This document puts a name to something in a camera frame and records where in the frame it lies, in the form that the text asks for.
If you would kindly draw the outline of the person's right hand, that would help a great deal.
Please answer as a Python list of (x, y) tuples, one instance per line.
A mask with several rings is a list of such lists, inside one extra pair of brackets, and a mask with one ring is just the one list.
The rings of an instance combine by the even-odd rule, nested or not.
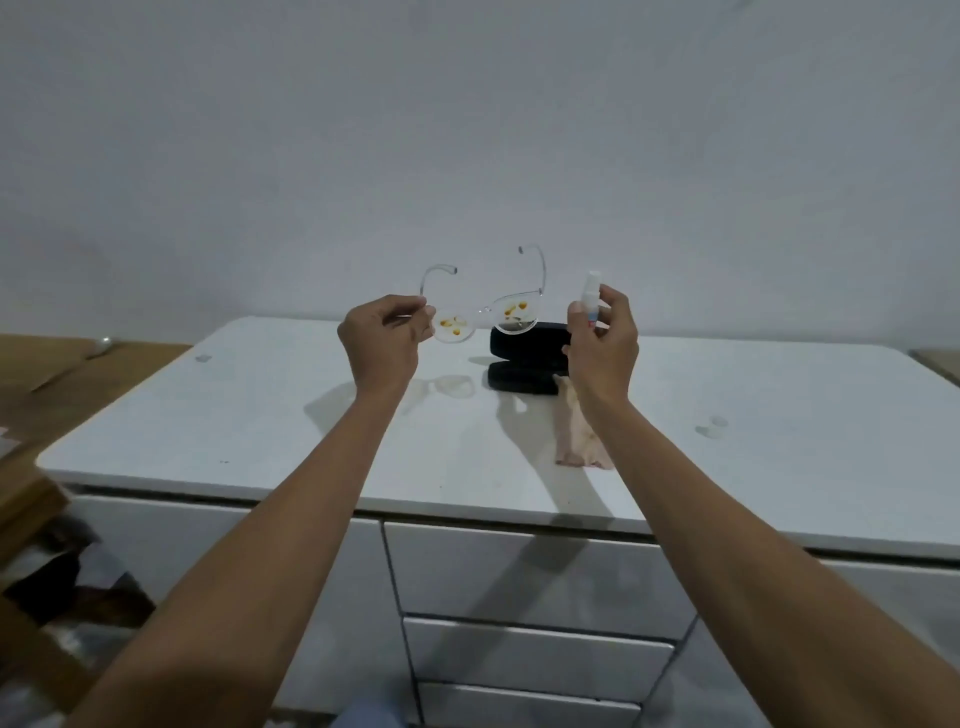
[(568, 375), (585, 415), (611, 407), (625, 407), (639, 356), (640, 334), (629, 298), (601, 284), (597, 341), (569, 344)]

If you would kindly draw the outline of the person's left hand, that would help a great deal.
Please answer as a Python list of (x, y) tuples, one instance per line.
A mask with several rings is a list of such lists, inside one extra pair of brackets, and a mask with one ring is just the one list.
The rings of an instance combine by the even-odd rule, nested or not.
[(414, 377), (419, 346), (433, 336), (435, 310), (402, 321), (381, 321), (381, 297), (350, 310), (338, 326), (356, 390), (399, 401)]

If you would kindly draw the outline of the clear-framed eyeglasses with stained lenses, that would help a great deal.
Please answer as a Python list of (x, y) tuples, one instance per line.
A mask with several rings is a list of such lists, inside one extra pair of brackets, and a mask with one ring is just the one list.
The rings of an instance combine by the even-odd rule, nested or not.
[(419, 281), (418, 294), (435, 310), (432, 326), (436, 341), (445, 345), (462, 344), (483, 330), (507, 336), (532, 332), (540, 321), (546, 292), (546, 255), (537, 244), (519, 246), (517, 251), (538, 261), (540, 277), (538, 285), (531, 290), (481, 296), (471, 290), (470, 278), (461, 278), (457, 265), (435, 263), (426, 268)]

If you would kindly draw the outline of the person's left forearm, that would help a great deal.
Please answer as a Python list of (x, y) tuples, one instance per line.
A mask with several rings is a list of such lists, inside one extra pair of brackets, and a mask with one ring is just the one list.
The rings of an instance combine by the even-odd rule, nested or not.
[(405, 389), (357, 379), (335, 426), (176, 584), (62, 728), (263, 728)]

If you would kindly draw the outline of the person's right forearm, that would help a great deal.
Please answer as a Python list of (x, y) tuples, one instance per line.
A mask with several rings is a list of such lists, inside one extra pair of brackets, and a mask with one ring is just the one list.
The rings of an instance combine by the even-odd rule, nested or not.
[(723, 491), (626, 398), (581, 403), (774, 728), (960, 728), (960, 672)]

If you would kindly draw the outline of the black eyeglasses case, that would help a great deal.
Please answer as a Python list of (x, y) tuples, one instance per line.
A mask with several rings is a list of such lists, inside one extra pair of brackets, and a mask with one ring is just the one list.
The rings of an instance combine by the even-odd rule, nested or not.
[(494, 328), (488, 339), (496, 358), (486, 369), (486, 383), (496, 392), (558, 396), (557, 378), (569, 375), (570, 332), (564, 323), (540, 321), (522, 333)]

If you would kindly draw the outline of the pale pink cleaning cloth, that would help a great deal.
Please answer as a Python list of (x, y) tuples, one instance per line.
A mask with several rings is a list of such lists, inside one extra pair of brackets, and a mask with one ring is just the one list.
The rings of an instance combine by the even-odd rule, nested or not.
[(571, 468), (613, 470), (615, 464), (588, 423), (570, 377), (554, 373), (553, 383), (558, 391), (553, 415), (556, 463)]

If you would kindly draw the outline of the large white cabinet drawer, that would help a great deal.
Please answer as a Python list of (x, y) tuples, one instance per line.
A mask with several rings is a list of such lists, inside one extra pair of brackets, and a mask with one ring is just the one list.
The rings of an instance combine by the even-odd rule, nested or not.
[(659, 546), (386, 522), (412, 615), (678, 641), (695, 609)]

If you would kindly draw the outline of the white cabinet door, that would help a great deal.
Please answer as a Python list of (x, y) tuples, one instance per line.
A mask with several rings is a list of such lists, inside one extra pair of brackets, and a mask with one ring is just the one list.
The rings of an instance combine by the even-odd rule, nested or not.
[[(249, 511), (99, 494), (71, 507), (156, 604)], [(333, 715), (359, 700), (420, 721), (382, 527), (365, 518), (346, 530), (273, 707)]]

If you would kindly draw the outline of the medium white cabinet drawer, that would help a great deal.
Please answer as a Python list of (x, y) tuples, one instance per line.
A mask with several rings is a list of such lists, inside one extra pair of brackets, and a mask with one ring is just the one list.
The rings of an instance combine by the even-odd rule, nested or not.
[(406, 616), (422, 682), (642, 703), (675, 647), (662, 641)]

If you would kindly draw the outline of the brown wooden table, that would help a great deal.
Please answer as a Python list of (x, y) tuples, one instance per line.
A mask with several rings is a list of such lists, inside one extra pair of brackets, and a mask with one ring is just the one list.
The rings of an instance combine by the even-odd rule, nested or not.
[(5, 593), (6, 568), (45, 537), (72, 531), (55, 521), (67, 497), (35, 465), (39, 454), (188, 350), (185, 344), (115, 343), (88, 359), (90, 339), (0, 334), (0, 430), (17, 442), (0, 456), (0, 685), (10, 676), (69, 713), (90, 691), (95, 672), (66, 651)]

